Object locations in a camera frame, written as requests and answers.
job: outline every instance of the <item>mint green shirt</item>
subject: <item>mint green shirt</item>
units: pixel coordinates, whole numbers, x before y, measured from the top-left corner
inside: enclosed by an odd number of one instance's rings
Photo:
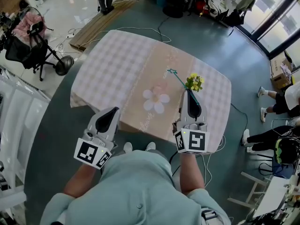
[[[199,225],[204,207],[214,210],[224,225],[231,224],[206,190],[187,196],[177,191],[166,159],[135,150],[109,159],[100,182],[83,196],[56,194],[40,224],[50,225],[64,213],[66,225]]]

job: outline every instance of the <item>checkered tablecloth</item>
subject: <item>checkered tablecloth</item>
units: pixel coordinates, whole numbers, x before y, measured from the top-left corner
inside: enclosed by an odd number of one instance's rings
[[[156,43],[160,42],[129,32],[108,32],[90,52],[77,74],[71,89],[71,107],[88,105],[97,112],[116,106],[122,110]],[[192,71],[205,79],[200,97],[208,111],[208,152],[215,152],[229,116],[231,83],[196,58],[193,58]]]

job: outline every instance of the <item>wooden platform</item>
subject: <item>wooden platform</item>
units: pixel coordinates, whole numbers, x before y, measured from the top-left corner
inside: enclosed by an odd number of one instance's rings
[[[136,0],[115,3],[114,10],[107,15],[98,13],[88,24],[86,24],[69,42],[69,44],[79,51],[84,51],[90,42],[97,39],[100,31],[104,31],[118,16],[131,8]]]

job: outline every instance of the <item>black shorts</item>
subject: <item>black shorts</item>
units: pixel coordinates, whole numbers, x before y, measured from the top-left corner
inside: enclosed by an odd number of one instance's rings
[[[276,114],[287,113],[289,111],[285,97],[281,96],[279,93],[276,94],[276,104],[273,106],[273,111]]]

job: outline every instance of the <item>shoe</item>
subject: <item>shoe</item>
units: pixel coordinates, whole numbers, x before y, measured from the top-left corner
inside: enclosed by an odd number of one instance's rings
[[[111,5],[111,6],[107,9],[107,13],[110,13],[110,12],[113,11],[113,10],[114,10],[114,6]]]
[[[106,15],[106,14],[108,14],[108,11],[107,11],[107,9],[101,9],[100,13],[102,13],[103,15]]]
[[[257,97],[259,98],[261,95],[264,95],[266,89],[264,89],[262,86],[260,86],[258,93],[257,93]]]
[[[262,122],[266,122],[267,109],[261,108],[261,120]]]
[[[247,153],[255,153],[255,151],[253,151],[252,147],[247,147],[246,152]]]
[[[127,142],[124,144],[124,148],[123,148],[124,152],[125,153],[129,153],[129,152],[132,152],[132,144],[131,142]]]
[[[150,142],[146,148],[146,151],[149,151],[149,150],[155,150],[156,149],[156,145],[154,142]]]
[[[250,137],[249,129],[246,129],[243,133],[243,139],[242,139],[243,146],[245,146],[248,143],[247,138],[249,137]]]

